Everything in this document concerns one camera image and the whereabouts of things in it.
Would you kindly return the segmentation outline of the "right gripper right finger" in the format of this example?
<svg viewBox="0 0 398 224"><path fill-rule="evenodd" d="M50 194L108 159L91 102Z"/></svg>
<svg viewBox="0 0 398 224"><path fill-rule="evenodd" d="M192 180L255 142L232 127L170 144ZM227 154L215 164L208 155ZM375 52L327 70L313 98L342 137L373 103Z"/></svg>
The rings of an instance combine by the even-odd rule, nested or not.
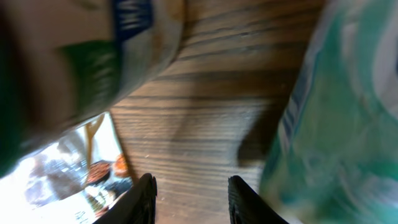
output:
<svg viewBox="0 0 398 224"><path fill-rule="evenodd" d="M231 224L288 224L238 175L228 179Z"/></svg>

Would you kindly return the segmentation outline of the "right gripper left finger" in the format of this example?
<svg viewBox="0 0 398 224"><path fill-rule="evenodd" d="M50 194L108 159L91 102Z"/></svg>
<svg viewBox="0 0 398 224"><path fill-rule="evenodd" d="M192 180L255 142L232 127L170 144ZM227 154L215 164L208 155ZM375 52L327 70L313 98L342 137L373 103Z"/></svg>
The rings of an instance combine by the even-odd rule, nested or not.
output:
<svg viewBox="0 0 398 224"><path fill-rule="evenodd" d="M154 224L156 198L156 179L146 173L94 224Z"/></svg>

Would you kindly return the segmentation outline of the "green lid jar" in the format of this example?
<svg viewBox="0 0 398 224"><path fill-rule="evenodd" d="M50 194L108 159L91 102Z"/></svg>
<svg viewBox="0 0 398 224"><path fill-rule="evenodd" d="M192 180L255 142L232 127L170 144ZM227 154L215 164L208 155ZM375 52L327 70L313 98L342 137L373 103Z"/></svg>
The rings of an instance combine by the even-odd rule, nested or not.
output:
<svg viewBox="0 0 398 224"><path fill-rule="evenodd" d="M1 175L165 70L184 0L1 0Z"/></svg>

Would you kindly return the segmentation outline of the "teal gum packet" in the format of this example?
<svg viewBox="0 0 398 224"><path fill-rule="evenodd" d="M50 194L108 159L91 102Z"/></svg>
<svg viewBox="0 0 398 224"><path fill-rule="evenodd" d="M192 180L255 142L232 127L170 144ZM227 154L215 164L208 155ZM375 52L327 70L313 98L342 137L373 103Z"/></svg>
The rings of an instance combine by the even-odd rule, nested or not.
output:
<svg viewBox="0 0 398 224"><path fill-rule="evenodd" d="M328 1L259 195L289 223L397 223L397 1Z"/></svg>

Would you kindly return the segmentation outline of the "brown PanTree snack bag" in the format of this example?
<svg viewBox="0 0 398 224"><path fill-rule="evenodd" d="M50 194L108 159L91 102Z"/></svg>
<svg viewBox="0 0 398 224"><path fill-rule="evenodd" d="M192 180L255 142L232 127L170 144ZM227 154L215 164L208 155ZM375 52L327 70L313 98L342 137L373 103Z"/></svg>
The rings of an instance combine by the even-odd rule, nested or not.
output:
<svg viewBox="0 0 398 224"><path fill-rule="evenodd" d="M132 186L105 112L1 179L1 223L94 223Z"/></svg>

